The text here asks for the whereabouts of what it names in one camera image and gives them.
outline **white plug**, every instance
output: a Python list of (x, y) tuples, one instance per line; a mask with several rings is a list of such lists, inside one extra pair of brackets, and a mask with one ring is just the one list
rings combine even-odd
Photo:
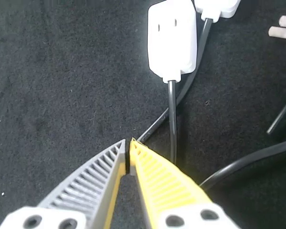
[(196, 68), (196, 11), (191, 0), (166, 0), (148, 10), (148, 60), (163, 82)]
[(194, 0), (198, 13), (201, 13), (201, 19), (212, 19), (218, 22), (219, 17), (231, 18), (236, 13), (241, 0)]

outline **black cable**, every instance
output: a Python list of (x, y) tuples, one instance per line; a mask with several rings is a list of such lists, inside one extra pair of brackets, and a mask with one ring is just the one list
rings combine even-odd
[(171, 136), (171, 162), (176, 164), (177, 158), (177, 117), (176, 117), (176, 81), (171, 80), (168, 85), (168, 110)]
[(283, 152), (286, 152), (286, 141), (251, 153), (213, 173), (200, 184), (200, 187), (204, 190), (208, 190), (218, 182), (222, 181), (225, 177), (246, 167), (247, 165), (271, 156), (281, 154)]
[[(189, 91), (189, 89), (190, 89), (190, 87), (194, 81), (194, 78), (196, 77), (196, 74), (197, 74), (201, 59), (202, 59), (202, 55), (204, 53), (204, 48), (205, 48), (206, 41), (207, 41), (208, 36), (209, 36), (209, 32), (210, 32), (212, 23), (213, 23), (212, 19), (206, 19), (204, 22), (204, 28), (202, 30), (202, 34), (200, 36), (199, 43), (198, 43), (196, 69), (195, 69), (195, 71), (193, 71), (191, 74), (189, 74), (187, 76), (185, 84), (183, 85), (183, 87), (182, 87), (182, 89), (181, 89), (181, 91), (178, 94), (178, 97), (176, 99), (177, 105), (183, 100), (186, 93)], [(157, 120), (147, 130), (145, 130), (143, 132), (143, 134), (141, 134), (141, 136), (137, 139), (137, 141), (144, 143), (159, 128), (159, 126), (168, 117), (168, 112), (169, 112), (168, 110), (169, 109), (166, 108), (166, 110), (159, 116), (159, 118), (157, 118)]]
[(281, 112), (278, 114), (276, 117), (275, 121), (271, 124), (269, 129), (267, 130), (267, 134), (272, 134), (275, 128), (277, 127), (278, 123), (282, 120), (283, 116), (286, 114), (286, 105), (284, 108), (281, 110)]

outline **dark carpet floor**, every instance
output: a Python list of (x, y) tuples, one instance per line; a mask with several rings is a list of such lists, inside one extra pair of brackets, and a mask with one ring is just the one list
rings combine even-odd
[[(166, 85), (147, 59), (155, 2), (0, 0), (0, 223), (96, 153), (138, 137), (166, 107)], [(232, 19), (213, 25), (178, 111), (178, 166), (197, 183), (286, 140), (286, 124), (266, 134), (286, 103), (286, 41), (267, 34), (284, 14), (286, 0), (242, 0)], [(146, 144), (168, 156), (168, 123)], [(122, 179), (112, 228), (144, 228), (135, 186)], [(244, 229), (286, 229), (286, 154), (208, 194)]]

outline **screw hole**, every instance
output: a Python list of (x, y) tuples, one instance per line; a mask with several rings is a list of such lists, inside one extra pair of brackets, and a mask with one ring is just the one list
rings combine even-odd
[(219, 219), (219, 216), (214, 211), (211, 211), (211, 210), (203, 210), (200, 213), (200, 215), (204, 220), (217, 220), (217, 219)]
[(40, 224), (41, 220), (42, 218), (39, 215), (30, 216), (25, 220), (23, 227), (25, 229), (35, 228)]
[(59, 229), (76, 229), (77, 221), (74, 219), (65, 219), (60, 223)]
[(184, 225), (184, 220), (179, 216), (170, 215), (166, 218), (166, 225), (169, 227), (181, 227)]

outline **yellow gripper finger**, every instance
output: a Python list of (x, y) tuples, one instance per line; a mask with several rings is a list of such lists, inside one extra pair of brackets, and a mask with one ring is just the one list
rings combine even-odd
[(158, 228), (159, 217), (164, 211), (211, 203), (204, 191), (178, 167), (135, 140), (130, 144), (130, 166), (141, 190), (150, 228)]

